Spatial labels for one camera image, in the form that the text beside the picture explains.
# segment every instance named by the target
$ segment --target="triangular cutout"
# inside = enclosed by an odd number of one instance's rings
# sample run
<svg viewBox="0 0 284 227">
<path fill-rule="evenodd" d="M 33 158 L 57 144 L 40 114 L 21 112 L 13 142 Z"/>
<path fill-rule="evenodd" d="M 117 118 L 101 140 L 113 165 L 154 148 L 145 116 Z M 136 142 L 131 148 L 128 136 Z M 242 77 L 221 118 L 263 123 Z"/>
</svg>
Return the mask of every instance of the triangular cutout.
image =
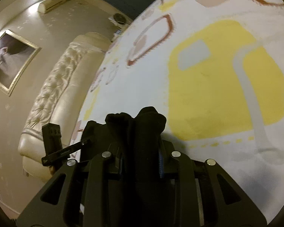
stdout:
<svg viewBox="0 0 284 227">
<path fill-rule="evenodd" d="M 223 198 L 226 205 L 233 204 L 235 202 L 239 202 L 241 200 L 240 196 L 237 192 L 229 185 L 229 183 L 225 180 L 225 178 L 218 174 L 217 175 L 220 188 L 223 194 Z"/>
<path fill-rule="evenodd" d="M 52 205 L 57 205 L 65 177 L 65 174 L 61 174 L 50 186 L 50 188 L 48 188 L 47 191 L 41 196 L 41 201 L 50 203 Z"/>
</svg>

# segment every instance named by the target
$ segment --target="leather upholstery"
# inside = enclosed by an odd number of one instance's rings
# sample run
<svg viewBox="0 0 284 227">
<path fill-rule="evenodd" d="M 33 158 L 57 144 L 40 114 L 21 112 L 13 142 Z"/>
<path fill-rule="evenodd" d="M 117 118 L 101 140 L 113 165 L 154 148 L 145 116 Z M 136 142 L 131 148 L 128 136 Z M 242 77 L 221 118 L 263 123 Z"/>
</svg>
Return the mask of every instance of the leather upholstery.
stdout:
<svg viewBox="0 0 284 227">
<path fill-rule="evenodd" d="M 85 96 L 110 43 L 98 33 L 79 35 L 45 80 L 28 115 L 18 147 L 24 156 L 23 168 L 29 174 L 43 181 L 49 179 L 48 168 L 41 164 L 41 158 L 45 156 L 42 126 L 49 122 L 59 124 L 62 144 L 69 145 Z"/>
</svg>

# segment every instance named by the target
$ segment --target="painting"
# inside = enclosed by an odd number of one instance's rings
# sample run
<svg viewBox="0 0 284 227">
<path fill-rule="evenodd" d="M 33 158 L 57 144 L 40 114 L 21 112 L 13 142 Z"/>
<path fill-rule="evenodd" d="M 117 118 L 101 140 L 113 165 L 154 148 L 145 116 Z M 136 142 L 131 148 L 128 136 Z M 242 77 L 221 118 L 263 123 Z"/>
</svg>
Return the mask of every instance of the painting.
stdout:
<svg viewBox="0 0 284 227">
<path fill-rule="evenodd" d="M 11 95 L 17 81 L 39 47 L 19 35 L 6 30 L 0 37 L 0 88 Z"/>
</svg>

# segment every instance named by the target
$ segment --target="black fabric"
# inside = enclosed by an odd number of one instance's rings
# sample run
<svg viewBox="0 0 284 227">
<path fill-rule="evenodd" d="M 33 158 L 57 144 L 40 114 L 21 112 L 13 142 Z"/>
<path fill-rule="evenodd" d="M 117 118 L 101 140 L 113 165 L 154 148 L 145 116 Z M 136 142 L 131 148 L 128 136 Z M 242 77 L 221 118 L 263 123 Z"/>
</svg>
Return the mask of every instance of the black fabric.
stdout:
<svg viewBox="0 0 284 227">
<path fill-rule="evenodd" d="M 172 226 L 174 189 L 159 176 L 159 139 L 166 118 L 154 107 L 141 109 L 135 118 L 108 114 L 106 124 L 89 121 L 82 139 L 94 145 L 81 150 L 81 161 L 91 159 L 117 142 L 123 155 L 123 178 L 109 182 L 111 226 Z"/>
</svg>

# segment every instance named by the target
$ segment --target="baseboard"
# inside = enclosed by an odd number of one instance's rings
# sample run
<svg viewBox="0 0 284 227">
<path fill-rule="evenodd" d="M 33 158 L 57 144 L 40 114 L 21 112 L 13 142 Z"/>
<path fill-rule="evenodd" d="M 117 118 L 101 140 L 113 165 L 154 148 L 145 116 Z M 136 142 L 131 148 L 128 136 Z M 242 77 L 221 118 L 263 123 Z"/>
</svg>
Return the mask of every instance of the baseboard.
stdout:
<svg viewBox="0 0 284 227">
<path fill-rule="evenodd" d="M 4 213 L 9 217 L 9 218 L 18 218 L 20 213 L 17 212 L 16 210 L 12 209 L 8 205 L 6 205 L 4 202 L 0 200 L 0 207 L 4 211 Z"/>
</svg>

